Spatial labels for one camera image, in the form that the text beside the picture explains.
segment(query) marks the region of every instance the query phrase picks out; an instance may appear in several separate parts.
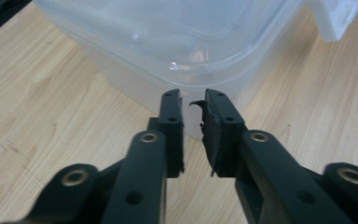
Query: transparent plastic container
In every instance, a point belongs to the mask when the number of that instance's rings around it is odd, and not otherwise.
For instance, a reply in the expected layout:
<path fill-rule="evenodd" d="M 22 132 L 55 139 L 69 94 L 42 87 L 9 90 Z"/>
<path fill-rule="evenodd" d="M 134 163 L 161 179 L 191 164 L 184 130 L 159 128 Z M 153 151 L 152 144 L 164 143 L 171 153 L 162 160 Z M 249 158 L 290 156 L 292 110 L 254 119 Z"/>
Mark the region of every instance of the transparent plastic container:
<path fill-rule="evenodd" d="M 302 0 L 34 0 L 89 55 L 112 85 L 158 112 L 180 89 L 186 132 L 200 137 L 188 103 L 206 89 L 240 109 L 262 77 L 257 69 Z"/>

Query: white object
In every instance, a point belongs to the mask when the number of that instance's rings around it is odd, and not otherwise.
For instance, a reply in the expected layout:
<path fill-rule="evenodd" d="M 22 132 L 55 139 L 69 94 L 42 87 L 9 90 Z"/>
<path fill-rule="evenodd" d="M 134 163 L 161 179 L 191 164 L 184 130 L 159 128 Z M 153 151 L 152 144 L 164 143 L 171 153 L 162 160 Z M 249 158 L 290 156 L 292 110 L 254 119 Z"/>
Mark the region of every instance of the white object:
<path fill-rule="evenodd" d="M 358 0 L 307 0 L 325 42 L 339 40 L 353 21 Z"/>
<path fill-rule="evenodd" d="M 158 113 L 160 95 L 180 89 L 186 132 L 200 135 L 205 89 L 241 111 L 258 68 L 302 0 L 34 0 L 88 54 L 112 85 Z"/>

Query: wooden table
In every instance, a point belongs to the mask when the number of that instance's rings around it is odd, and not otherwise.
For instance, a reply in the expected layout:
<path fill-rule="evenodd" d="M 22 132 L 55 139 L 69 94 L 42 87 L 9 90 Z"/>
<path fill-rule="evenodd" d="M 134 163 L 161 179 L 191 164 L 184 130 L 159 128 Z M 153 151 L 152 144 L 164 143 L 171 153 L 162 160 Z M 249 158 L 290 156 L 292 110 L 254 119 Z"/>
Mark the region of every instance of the wooden table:
<path fill-rule="evenodd" d="M 324 43 L 307 8 L 243 111 L 305 167 L 358 165 L 358 15 Z M 61 168 L 123 158 L 155 116 L 109 85 L 33 4 L 0 29 L 0 222 L 26 215 Z M 168 182 L 168 223 L 245 223 L 233 181 L 211 178 L 202 143 L 185 139 L 186 173 Z"/>

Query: wood grain surface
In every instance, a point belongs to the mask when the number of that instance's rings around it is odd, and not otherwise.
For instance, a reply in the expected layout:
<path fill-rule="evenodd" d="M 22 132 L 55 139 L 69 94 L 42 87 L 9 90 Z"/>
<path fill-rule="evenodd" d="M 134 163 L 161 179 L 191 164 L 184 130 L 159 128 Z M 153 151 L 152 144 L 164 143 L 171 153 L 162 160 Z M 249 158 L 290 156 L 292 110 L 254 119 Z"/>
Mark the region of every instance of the wood grain surface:
<path fill-rule="evenodd" d="M 247 126 L 316 172 L 358 165 L 358 15 L 341 41 L 324 43 L 304 7 L 270 57 L 242 111 Z M 152 116 L 30 4 L 0 29 L 0 222 L 24 217 L 63 167 L 122 159 Z M 246 223 L 233 180 L 210 177 L 201 141 L 187 136 L 185 147 L 186 173 L 168 181 L 167 223 Z"/>

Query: clear plastic box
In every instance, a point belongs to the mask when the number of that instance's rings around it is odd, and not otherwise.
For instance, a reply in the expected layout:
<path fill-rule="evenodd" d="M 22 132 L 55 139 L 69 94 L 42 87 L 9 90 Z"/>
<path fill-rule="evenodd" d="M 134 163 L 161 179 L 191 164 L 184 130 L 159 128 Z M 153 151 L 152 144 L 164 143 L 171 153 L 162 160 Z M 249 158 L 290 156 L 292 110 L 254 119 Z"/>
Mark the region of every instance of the clear plastic box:
<path fill-rule="evenodd" d="M 200 112 L 188 108 L 188 103 L 203 99 L 206 89 L 215 89 L 242 109 L 260 83 L 259 65 L 303 4 L 302 0 L 34 2 L 115 88 L 140 104 L 158 112 L 160 95 L 180 89 L 186 132 L 196 137 L 200 137 Z"/>

